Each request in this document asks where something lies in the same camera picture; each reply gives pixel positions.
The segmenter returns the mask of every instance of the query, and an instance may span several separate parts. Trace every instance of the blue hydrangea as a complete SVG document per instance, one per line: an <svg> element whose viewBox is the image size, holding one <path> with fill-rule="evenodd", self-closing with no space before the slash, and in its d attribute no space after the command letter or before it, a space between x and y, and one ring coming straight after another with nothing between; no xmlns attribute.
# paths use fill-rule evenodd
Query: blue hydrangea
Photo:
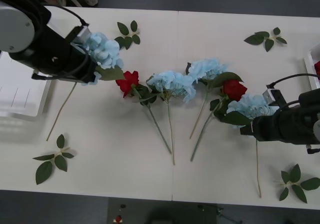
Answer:
<svg viewBox="0 0 320 224"><path fill-rule="evenodd" d="M169 70L154 74L146 83L154 86L161 93L168 91L174 97L184 96L183 101L189 102L196 96L193 82L194 79L191 76Z"/></svg>
<svg viewBox="0 0 320 224"><path fill-rule="evenodd" d="M188 71L188 76L191 76L198 83L199 79L215 79L216 76L227 72L228 67L226 64L221 65L217 58L210 58L192 62Z"/></svg>
<svg viewBox="0 0 320 224"><path fill-rule="evenodd" d="M120 46L115 40L109 40L103 33L92 33L86 41L84 48L102 69L124 67L120 59Z"/></svg>
<svg viewBox="0 0 320 224"><path fill-rule="evenodd" d="M97 85L98 80L102 77L102 75L101 75L99 72L97 72L97 71L95 71L93 74L95 75L94 82L81 83L81 85L82 85L82 86L87 86L87 85Z"/></svg>
<svg viewBox="0 0 320 224"><path fill-rule="evenodd" d="M237 111L253 120L256 117L271 116L279 107L268 106L262 95L244 94L239 101L232 101L226 113Z"/></svg>

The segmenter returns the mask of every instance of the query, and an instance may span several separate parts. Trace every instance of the cable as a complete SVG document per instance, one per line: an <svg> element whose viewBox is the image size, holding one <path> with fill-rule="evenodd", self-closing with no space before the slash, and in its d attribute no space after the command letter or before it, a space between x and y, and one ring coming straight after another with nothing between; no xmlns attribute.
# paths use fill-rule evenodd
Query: cable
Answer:
<svg viewBox="0 0 320 224"><path fill-rule="evenodd" d="M291 101L287 104L285 104L284 106L280 107L278 110L275 111L275 113L272 115L272 120L271 120L271 123L272 123L272 128L274 128L276 126L276 120L281 112L281 110L293 105L293 104L297 104L299 103L298 100L294 100L294 101Z"/></svg>
<svg viewBox="0 0 320 224"><path fill-rule="evenodd" d="M309 77L315 77L315 78L319 78L320 79L320 75L317 75L317 74L310 74L310 73L300 73L300 74L295 74L295 75L289 75L287 77L284 77L282 79L279 79L275 82L272 82L271 84L267 85L268 88L274 88L276 84L284 81L284 80L287 80L287 79L290 79L290 78L296 78L296 77L302 77L302 76L309 76Z"/></svg>
<svg viewBox="0 0 320 224"><path fill-rule="evenodd" d="M76 13L73 12L72 10L69 10L69 9L67 9L67 8L65 8L65 7L63 7L63 6L54 5L54 4L49 4L49 3L41 3L41 4L44 5L45 7L56 7L56 8L60 8L60 9L62 9L62 10L64 10L64 11L66 11L66 12L68 12L68 13L71 13L72 15L74 15L75 17L77 17L77 18L80 20L82 26L89 26L89 24L86 23L85 20L83 20L78 14L76 14Z"/></svg>
<svg viewBox="0 0 320 224"><path fill-rule="evenodd" d="M65 73L63 75L56 75L56 76L47 77L47 76L43 76L43 75L33 74L32 78L35 79L35 80L57 80L57 79L66 78L68 76L72 76L73 74L75 74L78 71L80 71L86 65L86 63L87 63L87 61L89 59L89 53L87 52L87 50L84 47L79 46L79 45L77 45L77 46L79 48L81 48L85 53L84 60L81 62L81 64L77 68L75 68L72 71L69 71L68 73Z"/></svg>

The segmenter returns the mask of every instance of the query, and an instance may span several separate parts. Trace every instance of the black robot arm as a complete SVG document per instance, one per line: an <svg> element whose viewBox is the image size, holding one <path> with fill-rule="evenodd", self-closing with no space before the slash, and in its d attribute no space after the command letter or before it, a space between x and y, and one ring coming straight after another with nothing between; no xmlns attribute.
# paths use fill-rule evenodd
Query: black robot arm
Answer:
<svg viewBox="0 0 320 224"><path fill-rule="evenodd" d="M93 82L97 63L77 45L77 41L84 42L89 36L88 24L74 12L63 9L81 22L66 38L47 26L51 12L38 0L0 0L0 50L34 69L33 79Z"/></svg>
<svg viewBox="0 0 320 224"><path fill-rule="evenodd" d="M311 145L320 144L320 89L300 94L298 100L287 103L280 90L274 89L275 84L289 78L312 76L316 74L296 74L282 78L267 85L268 90L263 94L270 106L279 106L271 116L256 117L251 125L242 127L242 135L254 136L260 142L281 141L295 145L307 145L308 153L319 152L311 149Z"/></svg>

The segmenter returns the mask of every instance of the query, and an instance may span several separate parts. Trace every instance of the white tray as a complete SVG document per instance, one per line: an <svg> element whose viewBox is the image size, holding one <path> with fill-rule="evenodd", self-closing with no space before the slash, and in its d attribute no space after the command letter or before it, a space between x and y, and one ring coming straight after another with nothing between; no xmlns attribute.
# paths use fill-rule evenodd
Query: white tray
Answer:
<svg viewBox="0 0 320 224"><path fill-rule="evenodd" d="M315 64L320 61L320 44L311 48L304 57L304 62L306 70L308 73L317 74L315 69ZM311 84L311 89L320 88L320 82L317 77L309 76L309 81Z"/></svg>
<svg viewBox="0 0 320 224"><path fill-rule="evenodd" d="M42 114L51 81L33 80L33 69L0 53L0 117L36 121Z"/></svg>

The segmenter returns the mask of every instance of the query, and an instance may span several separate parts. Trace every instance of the white table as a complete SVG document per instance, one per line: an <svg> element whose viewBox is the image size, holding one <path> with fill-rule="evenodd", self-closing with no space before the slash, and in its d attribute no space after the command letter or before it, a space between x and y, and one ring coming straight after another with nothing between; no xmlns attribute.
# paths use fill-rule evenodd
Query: white table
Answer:
<svg viewBox="0 0 320 224"><path fill-rule="evenodd" d="M78 20L69 13L51 8L52 25L66 35ZM192 13L151 10L73 8L90 23L92 32L110 38L119 35L117 22L130 25L136 20L141 44L122 50L125 70L139 71L142 84L153 73L166 70L183 72L187 62L218 57L230 63L248 93L261 94L265 84L306 71L303 56L320 40L320 19L218 13ZM243 40L257 31L279 27L287 47L266 52ZM46 112L36 123L0 128L0 189L126 197L155 200L208 202L289 208L320 209L320 191L306 193L309 204L289 197L278 201L280 171L299 163L302 177L320 177L318 155L307 155L304 146L280 142L259 144L260 184L256 183L254 139L240 136L231 126L212 120L197 150L190 157L206 110L189 140L189 133L201 106L203 88L199 84L195 100L189 104L175 100L172 122L175 136L176 166L164 147L146 110L130 99L123 99L117 85L101 81L97 86L77 86L62 111L49 142L45 138L56 114L71 90L72 83L53 84ZM301 77L277 86L287 101L310 89L308 78ZM170 140L167 109L157 101L154 114L164 136ZM7 122L0 122L7 127ZM68 160L68 173L55 170L46 182L35 184L40 164L33 157L56 150L55 139L65 134L76 153Z"/></svg>
<svg viewBox="0 0 320 224"><path fill-rule="evenodd" d="M251 94L262 94L266 84L280 78L305 73L304 55L320 40L320 18L179 12L178 23L181 71L187 62L218 57L240 75L248 87L247 93ZM266 52L263 45L252 46L243 41L254 32L270 32L275 27L281 29L288 42L286 47L275 43ZM276 88L290 102L297 100L300 93L309 91L310 83L308 77L299 77L281 82ZM208 106L189 140L203 96L202 92L186 108L177 109L176 116L181 121L176 122L175 130L179 139L176 140L173 176L174 201L320 209L320 190L305 192L308 204L296 198L291 188L287 199L279 201L284 188L276 181L282 180L281 170L289 171L299 164L304 180L320 177L320 156L308 155L304 145L278 141L258 144L262 199L256 181L256 141L240 136L239 130L230 125L212 120L190 162L202 125L209 115Z"/></svg>
<svg viewBox="0 0 320 224"><path fill-rule="evenodd" d="M52 26L66 35L79 20L57 8L52 11ZM175 11L115 10L74 8L91 23L92 32L103 32L114 39L120 35L117 22L128 27L136 20L141 44L121 51L125 70L139 71L144 81L175 65L177 21ZM75 88L58 123L46 142L50 128L73 83L57 81L48 94L47 112L41 121L25 123L19 133L0 129L0 189L171 200L173 166L147 110L139 103L123 99L115 81L97 86ZM154 108L155 117L169 139L169 127L162 120L162 106ZM68 146L76 153L67 161L68 172L54 170L40 185L35 173L40 161L33 157L57 151L56 138L65 134Z"/></svg>

